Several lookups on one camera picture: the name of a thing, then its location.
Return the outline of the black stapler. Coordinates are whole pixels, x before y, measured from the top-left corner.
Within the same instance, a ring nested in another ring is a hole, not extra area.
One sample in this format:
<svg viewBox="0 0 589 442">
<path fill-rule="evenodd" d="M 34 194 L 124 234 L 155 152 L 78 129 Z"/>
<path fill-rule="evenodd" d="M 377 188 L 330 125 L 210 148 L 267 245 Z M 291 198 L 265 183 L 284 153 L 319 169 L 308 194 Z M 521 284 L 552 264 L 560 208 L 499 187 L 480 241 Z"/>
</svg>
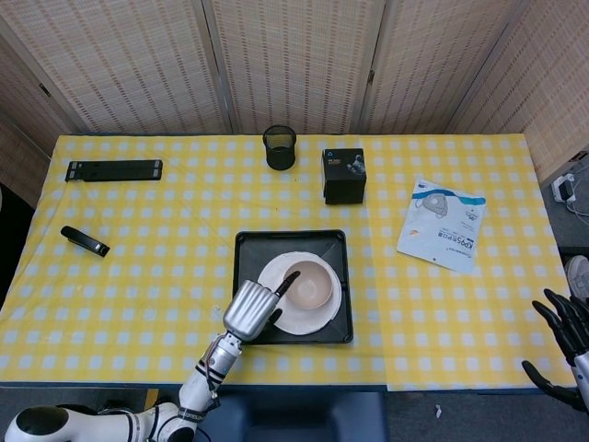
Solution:
<svg viewBox="0 0 589 442">
<path fill-rule="evenodd" d="M 76 228 L 64 226 L 61 229 L 61 234 L 75 245 L 91 251 L 102 258 L 104 258 L 110 251 L 110 247 L 105 243 L 90 237 Z"/>
</svg>

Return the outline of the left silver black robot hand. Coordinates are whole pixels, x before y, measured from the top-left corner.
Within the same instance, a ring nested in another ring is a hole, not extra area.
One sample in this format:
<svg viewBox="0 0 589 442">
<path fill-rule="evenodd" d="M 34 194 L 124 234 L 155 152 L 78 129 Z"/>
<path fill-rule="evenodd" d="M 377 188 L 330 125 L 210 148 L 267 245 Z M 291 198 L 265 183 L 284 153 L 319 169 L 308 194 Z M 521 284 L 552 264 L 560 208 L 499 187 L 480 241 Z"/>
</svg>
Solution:
<svg viewBox="0 0 589 442">
<path fill-rule="evenodd" d="M 299 271 L 289 273 L 274 291 L 245 280 L 223 316 L 226 332 L 241 342 L 254 341 L 266 328 L 279 301 L 299 276 Z"/>
</svg>

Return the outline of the black square plastic tray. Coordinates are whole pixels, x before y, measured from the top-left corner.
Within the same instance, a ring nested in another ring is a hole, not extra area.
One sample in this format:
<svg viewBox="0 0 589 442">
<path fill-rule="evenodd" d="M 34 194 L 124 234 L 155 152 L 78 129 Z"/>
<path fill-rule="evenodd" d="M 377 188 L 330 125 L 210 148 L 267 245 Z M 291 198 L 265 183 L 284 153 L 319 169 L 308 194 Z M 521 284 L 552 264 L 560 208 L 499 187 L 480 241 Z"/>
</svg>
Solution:
<svg viewBox="0 0 589 442">
<path fill-rule="evenodd" d="M 318 331 L 295 336 L 276 324 L 266 329 L 253 343 L 264 344 L 345 344 L 352 341 L 352 303 L 348 272 L 346 237 L 338 229 L 302 231 L 242 231 L 236 235 L 233 289 L 245 280 L 254 281 L 272 259 L 287 252 L 309 252 L 328 263 L 342 290 L 341 305 L 335 318 Z"/>
</svg>

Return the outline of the black mesh pen holder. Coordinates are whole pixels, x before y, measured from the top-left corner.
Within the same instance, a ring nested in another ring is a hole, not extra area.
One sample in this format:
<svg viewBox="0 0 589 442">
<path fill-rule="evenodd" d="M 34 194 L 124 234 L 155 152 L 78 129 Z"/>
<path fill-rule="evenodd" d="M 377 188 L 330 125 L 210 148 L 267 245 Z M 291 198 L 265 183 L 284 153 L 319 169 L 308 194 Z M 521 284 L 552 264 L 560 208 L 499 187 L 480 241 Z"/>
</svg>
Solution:
<svg viewBox="0 0 589 442">
<path fill-rule="evenodd" d="M 273 125 L 262 136 L 266 162 L 271 169 L 283 171 L 295 163 L 295 131 L 286 125 Z"/>
</svg>

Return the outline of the white paper plate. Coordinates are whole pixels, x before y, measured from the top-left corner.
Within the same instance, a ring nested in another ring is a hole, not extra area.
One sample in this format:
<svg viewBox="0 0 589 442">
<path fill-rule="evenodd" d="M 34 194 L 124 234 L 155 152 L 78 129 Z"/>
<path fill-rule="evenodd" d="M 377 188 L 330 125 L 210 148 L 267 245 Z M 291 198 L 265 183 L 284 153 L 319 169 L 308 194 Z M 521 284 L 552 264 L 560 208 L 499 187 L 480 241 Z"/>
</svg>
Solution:
<svg viewBox="0 0 589 442">
<path fill-rule="evenodd" d="M 340 309 L 342 294 L 341 283 L 332 267 L 314 253 L 293 251 L 283 253 L 269 261 L 260 273 L 258 283 L 270 289 L 276 289 L 286 278 L 285 272 L 293 263 L 299 261 L 315 261 L 327 266 L 333 283 L 333 293 L 329 301 L 322 307 L 305 310 L 288 301 L 284 295 L 277 308 L 282 311 L 274 325 L 292 335 L 307 335 L 317 332 L 334 319 Z"/>
</svg>

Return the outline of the grey shoe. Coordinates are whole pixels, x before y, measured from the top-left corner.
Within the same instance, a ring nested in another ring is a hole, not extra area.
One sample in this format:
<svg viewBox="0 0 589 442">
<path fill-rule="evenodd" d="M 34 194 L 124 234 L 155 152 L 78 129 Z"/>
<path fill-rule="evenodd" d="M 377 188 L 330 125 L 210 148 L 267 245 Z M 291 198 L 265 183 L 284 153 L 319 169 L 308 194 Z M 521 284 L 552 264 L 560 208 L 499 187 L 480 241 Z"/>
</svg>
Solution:
<svg viewBox="0 0 589 442">
<path fill-rule="evenodd" d="M 583 255 L 570 258 L 565 273 L 572 295 L 589 302 L 589 259 Z"/>
</svg>

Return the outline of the white blue mask package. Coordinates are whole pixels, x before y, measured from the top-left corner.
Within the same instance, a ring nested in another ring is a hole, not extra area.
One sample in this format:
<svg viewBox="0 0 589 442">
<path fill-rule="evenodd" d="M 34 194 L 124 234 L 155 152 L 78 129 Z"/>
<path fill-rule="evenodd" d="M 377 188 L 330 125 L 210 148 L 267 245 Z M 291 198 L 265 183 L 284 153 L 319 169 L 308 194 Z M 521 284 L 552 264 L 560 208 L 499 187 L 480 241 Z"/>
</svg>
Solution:
<svg viewBox="0 0 589 442">
<path fill-rule="evenodd" d="M 397 251 L 454 272 L 471 273 L 485 208 L 482 196 L 418 179 Z"/>
</svg>

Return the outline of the blue chair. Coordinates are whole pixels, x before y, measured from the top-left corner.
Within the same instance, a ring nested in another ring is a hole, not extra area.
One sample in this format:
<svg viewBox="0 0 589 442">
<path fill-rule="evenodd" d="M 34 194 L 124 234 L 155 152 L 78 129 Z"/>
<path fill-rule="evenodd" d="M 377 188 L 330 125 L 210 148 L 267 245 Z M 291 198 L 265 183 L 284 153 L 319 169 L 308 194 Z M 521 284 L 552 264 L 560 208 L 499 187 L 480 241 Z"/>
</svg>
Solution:
<svg viewBox="0 0 589 442">
<path fill-rule="evenodd" d="M 193 442 L 388 442 L 384 394 L 232 392 L 199 425 Z"/>
</svg>

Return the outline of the beige plastic bowl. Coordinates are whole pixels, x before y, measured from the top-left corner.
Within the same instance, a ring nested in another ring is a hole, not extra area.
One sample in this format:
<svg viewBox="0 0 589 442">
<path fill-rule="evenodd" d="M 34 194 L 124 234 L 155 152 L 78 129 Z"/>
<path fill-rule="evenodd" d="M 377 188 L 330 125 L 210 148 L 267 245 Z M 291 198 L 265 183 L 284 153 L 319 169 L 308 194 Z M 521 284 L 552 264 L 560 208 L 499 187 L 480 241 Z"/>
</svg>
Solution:
<svg viewBox="0 0 589 442">
<path fill-rule="evenodd" d="M 333 293 L 333 283 L 326 265 L 315 261 L 299 261 L 287 268 L 284 276 L 299 275 L 286 291 L 286 298 L 298 308 L 322 307 Z"/>
</svg>

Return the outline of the black cardboard box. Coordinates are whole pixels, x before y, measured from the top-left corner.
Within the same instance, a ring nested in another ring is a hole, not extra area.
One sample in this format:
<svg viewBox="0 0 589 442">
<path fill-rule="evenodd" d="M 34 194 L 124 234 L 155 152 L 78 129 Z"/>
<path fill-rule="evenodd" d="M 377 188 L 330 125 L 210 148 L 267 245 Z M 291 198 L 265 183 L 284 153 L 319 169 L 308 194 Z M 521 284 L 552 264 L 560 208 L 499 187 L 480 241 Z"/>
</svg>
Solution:
<svg viewBox="0 0 589 442">
<path fill-rule="evenodd" d="M 325 149 L 322 152 L 325 204 L 362 204 L 367 174 L 362 148 Z"/>
</svg>

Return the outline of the woven folding screen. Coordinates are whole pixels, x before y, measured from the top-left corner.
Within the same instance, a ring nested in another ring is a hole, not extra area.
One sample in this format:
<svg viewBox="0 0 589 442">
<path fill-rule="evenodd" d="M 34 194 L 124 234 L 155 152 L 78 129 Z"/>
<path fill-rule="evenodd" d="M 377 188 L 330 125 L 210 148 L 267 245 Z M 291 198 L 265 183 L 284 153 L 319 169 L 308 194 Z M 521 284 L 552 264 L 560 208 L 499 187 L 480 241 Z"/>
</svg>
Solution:
<svg viewBox="0 0 589 442">
<path fill-rule="evenodd" d="M 589 0 L 0 0 L 0 184 L 63 134 L 524 134 L 589 155 Z"/>
</svg>

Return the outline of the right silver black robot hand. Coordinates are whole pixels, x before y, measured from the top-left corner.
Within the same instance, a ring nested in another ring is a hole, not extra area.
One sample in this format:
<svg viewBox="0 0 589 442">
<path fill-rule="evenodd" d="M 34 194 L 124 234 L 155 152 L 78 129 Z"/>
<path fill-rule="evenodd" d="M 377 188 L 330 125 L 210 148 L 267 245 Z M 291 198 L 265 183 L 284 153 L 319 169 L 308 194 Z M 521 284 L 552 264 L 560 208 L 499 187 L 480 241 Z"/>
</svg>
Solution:
<svg viewBox="0 0 589 442">
<path fill-rule="evenodd" d="M 549 397 L 589 416 L 589 302 L 566 298 L 545 288 L 544 296 L 556 309 L 534 300 L 533 308 L 546 321 L 572 371 L 576 389 L 551 383 L 527 360 L 521 365 L 533 384 Z"/>
</svg>

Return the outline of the yellow white checked tablecloth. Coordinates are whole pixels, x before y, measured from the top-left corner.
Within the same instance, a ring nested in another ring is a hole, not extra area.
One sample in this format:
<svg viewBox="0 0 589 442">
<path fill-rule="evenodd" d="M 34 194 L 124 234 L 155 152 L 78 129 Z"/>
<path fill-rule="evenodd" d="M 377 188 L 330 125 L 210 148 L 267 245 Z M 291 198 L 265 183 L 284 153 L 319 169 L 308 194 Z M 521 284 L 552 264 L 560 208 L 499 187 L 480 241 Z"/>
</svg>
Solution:
<svg viewBox="0 0 589 442">
<path fill-rule="evenodd" d="M 362 204 L 325 204 L 322 152 L 362 148 Z M 71 161 L 161 159 L 160 180 L 65 181 Z M 417 179 L 483 196 L 472 273 L 397 251 Z M 64 226 L 110 247 L 102 258 Z M 526 388 L 570 384 L 532 307 L 568 286 L 521 134 L 301 135 L 270 169 L 257 136 L 61 136 L 0 310 L 0 385 L 183 382 L 224 329 L 237 233 L 338 229 L 352 341 L 244 350 L 233 384 Z"/>
</svg>

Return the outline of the black flat folding stand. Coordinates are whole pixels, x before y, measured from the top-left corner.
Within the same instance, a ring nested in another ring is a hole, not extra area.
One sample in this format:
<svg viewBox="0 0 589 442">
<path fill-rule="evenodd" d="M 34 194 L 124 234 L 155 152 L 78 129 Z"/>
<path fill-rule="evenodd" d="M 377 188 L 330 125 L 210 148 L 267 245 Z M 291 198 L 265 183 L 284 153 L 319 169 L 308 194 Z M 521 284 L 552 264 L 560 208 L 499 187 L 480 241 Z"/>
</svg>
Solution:
<svg viewBox="0 0 589 442">
<path fill-rule="evenodd" d="M 84 182 L 160 180 L 161 159 L 71 161 L 64 180 Z"/>
</svg>

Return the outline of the white power adapter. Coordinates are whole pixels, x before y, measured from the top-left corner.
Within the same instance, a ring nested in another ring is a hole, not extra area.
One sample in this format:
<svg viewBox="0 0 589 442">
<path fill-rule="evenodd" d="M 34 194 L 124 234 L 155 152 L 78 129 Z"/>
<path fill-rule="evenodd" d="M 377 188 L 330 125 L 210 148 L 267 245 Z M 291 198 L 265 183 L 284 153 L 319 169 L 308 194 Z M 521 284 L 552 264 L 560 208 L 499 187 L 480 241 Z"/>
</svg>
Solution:
<svg viewBox="0 0 589 442">
<path fill-rule="evenodd" d="M 574 175 L 567 173 L 555 179 L 550 187 L 557 203 L 569 204 L 576 200 L 574 192 Z"/>
</svg>

